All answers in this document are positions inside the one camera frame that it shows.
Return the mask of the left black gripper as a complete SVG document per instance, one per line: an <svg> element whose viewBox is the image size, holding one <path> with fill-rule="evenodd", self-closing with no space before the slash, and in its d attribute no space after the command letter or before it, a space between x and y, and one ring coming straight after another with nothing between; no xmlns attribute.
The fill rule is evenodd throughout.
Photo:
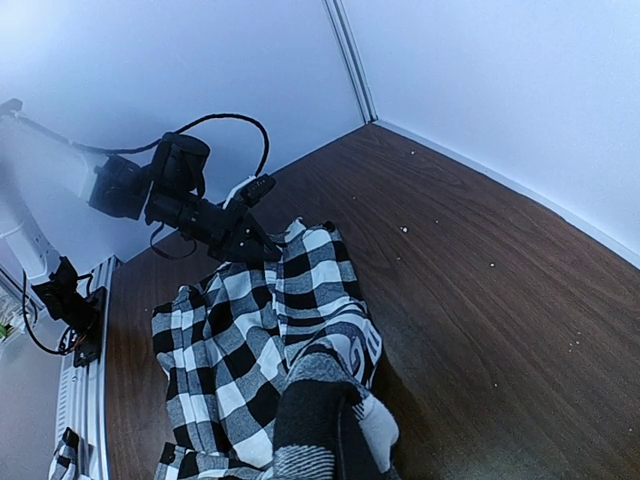
<svg viewBox="0 0 640 480"><path fill-rule="evenodd" d="M207 254L215 260L232 262L274 262L280 259L280 249L266 233L248 208L235 200L226 208L188 194L184 198L152 192L144 209L148 225L159 222L152 233L152 251L167 260L186 259L197 250L198 243L208 247ZM247 236L232 238L247 216ZM193 244L186 254L172 255L157 247L154 238L168 225Z"/></svg>

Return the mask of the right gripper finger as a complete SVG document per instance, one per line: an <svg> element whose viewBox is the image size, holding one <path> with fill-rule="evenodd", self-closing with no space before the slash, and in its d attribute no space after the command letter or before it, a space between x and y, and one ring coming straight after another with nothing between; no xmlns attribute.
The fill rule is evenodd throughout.
<svg viewBox="0 0 640 480"><path fill-rule="evenodd" d="M398 425L371 393L331 389L332 479L391 479Z"/></svg>

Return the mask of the black white plaid shirt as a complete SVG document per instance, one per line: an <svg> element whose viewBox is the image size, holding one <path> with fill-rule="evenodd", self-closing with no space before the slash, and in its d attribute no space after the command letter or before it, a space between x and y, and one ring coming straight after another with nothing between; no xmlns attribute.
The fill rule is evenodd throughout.
<svg viewBox="0 0 640 480"><path fill-rule="evenodd" d="M330 390L374 395L383 342L339 230L295 220L275 242L278 261L226 262L153 312L159 479L332 479Z"/></svg>

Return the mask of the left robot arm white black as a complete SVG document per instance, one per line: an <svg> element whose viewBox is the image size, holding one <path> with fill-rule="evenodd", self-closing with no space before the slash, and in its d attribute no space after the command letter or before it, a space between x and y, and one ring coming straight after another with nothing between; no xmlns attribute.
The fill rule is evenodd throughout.
<svg viewBox="0 0 640 480"><path fill-rule="evenodd" d="M95 240L90 224L100 214L173 229L221 262L280 258L279 248L250 212L275 185L263 172L270 139L258 120L238 113L207 114L147 145L108 149L66 138L22 109L18 99L1 105L2 119L21 130L1 163L1 236L53 319L79 331L97 322L99 308L79 292L84 278L70 254ZM188 133L214 120L250 124L263 140L256 172L220 203L205 197L211 150Z"/></svg>

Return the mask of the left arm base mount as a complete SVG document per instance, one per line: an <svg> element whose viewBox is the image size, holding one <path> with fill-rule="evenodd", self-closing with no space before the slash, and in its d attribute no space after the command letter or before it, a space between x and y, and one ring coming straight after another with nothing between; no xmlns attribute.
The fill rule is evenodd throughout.
<svg viewBox="0 0 640 480"><path fill-rule="evenodd" d="M67 325L55 350L44 346L35 336L26 316L26 291L22 296L23 321L32 341L50 355L72 354L75 368L90 365L102 353L108 290L99 287L91 291L92 279L92 273L79 275L69 259L60 256L57 268L44 282L32 287L49 316Z"/></svg>

